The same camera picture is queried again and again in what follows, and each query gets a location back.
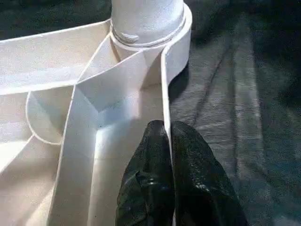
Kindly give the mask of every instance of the white partition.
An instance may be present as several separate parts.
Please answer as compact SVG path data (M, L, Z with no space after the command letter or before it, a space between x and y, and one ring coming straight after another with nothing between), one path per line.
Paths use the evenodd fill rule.
M75 84L110 20L0 41L0 94Z

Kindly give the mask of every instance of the white model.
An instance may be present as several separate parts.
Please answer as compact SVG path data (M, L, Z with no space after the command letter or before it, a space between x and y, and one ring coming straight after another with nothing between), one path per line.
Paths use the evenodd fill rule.
M147 123L170 136L191 24L182 0L113 0L107 21L0 41L3 225L114 225Z

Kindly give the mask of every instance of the white tray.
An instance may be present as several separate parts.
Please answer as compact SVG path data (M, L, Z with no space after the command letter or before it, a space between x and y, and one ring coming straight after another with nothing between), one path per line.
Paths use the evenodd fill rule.
M167 43L119 43L110 20L0 41L2 225L114 225L124 169L151 120L170 136L168 84L191 12Z

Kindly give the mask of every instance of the white pipe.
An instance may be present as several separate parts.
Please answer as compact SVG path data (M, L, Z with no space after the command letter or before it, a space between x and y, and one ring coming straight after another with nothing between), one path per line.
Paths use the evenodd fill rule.
M113 32L129 46L153 46L182 28L183 9L183 0L112 0Z

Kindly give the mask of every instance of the gloved hand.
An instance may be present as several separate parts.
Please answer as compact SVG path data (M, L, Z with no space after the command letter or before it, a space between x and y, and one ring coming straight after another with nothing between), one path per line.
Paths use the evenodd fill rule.
M172 124L178 226L247 226L235 191L201 135Z
M174 182L162 121L152 121L129 162L117 199L115 226L170 226Z
M192 127L172 124L174 178L162 121L148 124L118 196L116 226L248 225L233 187Z

